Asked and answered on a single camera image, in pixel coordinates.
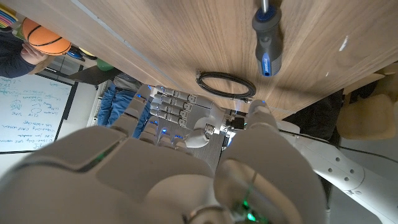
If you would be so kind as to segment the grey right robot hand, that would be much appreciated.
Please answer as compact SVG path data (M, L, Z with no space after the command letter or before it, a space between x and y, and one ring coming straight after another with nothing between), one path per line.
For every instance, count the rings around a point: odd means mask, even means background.
M323 187L280 135L265 101L216 170L159 135L133 137L153 88L142 85L109 128L81 129L39 149L1 177L2 223L325 223Z

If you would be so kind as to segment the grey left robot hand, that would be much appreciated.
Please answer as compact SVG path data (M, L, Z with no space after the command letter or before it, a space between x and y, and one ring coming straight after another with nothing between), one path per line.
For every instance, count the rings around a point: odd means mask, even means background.
M234 119L213 100L183 91L153 86L150 113L158 118L178 124L190 130L184 137L189 148L206 146L212 135L228 134Z

